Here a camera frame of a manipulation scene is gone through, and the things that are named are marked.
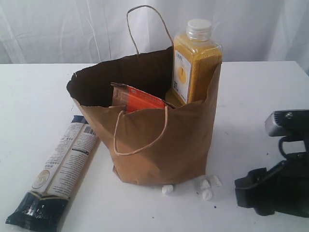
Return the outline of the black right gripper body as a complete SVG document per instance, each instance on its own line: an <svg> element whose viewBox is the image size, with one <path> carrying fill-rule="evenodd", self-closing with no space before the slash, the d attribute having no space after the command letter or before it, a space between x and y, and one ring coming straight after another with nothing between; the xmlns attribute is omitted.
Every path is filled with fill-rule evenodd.
<svg viewBox="0 0 309 232"><path fill-rule="evenodd" d="M309 160L282 160L271 169L263 168L266 184L263 216L276 212L309 217Z"/></svg>

